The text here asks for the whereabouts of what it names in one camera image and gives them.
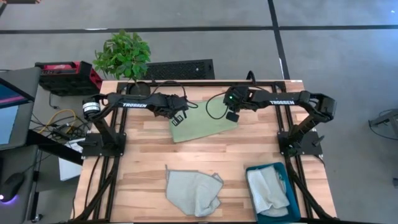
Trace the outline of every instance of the computer mouse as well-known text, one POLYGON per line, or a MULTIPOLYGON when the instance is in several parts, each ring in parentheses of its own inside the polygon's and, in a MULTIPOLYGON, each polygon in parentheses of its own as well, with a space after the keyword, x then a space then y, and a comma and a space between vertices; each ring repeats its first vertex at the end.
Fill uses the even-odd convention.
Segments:
POLYGON ((19 188, 24 183, 24 173, 12 174, 8 179, 1 185, 0 189, 0 201, 9 202, 17 195, 19 188))

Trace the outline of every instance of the white towel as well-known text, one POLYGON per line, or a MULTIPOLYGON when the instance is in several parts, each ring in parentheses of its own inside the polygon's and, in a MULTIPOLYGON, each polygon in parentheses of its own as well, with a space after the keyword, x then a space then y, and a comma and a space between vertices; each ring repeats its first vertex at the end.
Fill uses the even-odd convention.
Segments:
POLYGON ((290 203, 285 194, 285 183, 274 166, 248 171, 248 182, 257 214, 270 217, 288 214, 286 207, 290 203))

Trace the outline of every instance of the gray towel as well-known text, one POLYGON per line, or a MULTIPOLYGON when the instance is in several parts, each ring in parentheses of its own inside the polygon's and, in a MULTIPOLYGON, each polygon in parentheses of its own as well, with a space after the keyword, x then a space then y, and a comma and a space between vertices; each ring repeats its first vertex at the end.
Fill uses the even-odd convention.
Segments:
POLYGON ((204 217, 221 204, 217 195, 224 183, 216 173, 168 170, 166 166, 166 182, 166 198, 186 215, 204 217))

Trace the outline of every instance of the black floor line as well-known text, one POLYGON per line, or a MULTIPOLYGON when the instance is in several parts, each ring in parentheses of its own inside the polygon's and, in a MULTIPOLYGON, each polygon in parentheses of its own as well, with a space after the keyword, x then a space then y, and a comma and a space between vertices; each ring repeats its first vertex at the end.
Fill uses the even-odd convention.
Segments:
POLYGON ((99 34, 126 32, 193 32, 193 31, 259 31, 273 30, 271 26, 214 26, 214 27, 155 27, 155 28, 105 28, 105 29, 48 29, 0 30, 0 34, 99 34))
POLYGON ((7 4, 4 4, 4 3, 1 5, 1 7, 0 7, 0 17, 1 17, 2 12, 4 12, 4 10, 6 9, 6 6, 7 6, 7 4))
POLYGON ((277 20, 273 0, 268 0, 268 6, 269 6, 269 12, 271 14, 271 19, 272 19, 272 27, 274 28, 275 42, 276 42, 276 47, 277 47, 278 55, 279 55, 279 59, 280 59, 280 65, 282 67, 283 79, 290 80, 289 69, 287 68, 285 50, 284 50, 284 46, 282 43, 282 37, 280 36, 278 20, 277 20))
POLYGON ((354 26, 280 26, 279 30, 378 30, 398 29, 398 25, 354 25, 354 26))

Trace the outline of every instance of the green plant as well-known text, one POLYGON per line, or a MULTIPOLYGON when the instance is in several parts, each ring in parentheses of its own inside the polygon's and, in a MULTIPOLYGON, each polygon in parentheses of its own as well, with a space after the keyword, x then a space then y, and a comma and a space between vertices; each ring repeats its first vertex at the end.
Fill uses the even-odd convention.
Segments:
POLYGON ((112 39, 105 41, 103 52, 95 51, 95 56, 95 70, 102 70, 105 75, 111 74, 116 79, 122 76, 136 82, 147 72, 150 49, 138 34, 130 35, 120 30, 118 34, 112 34, 112 39))

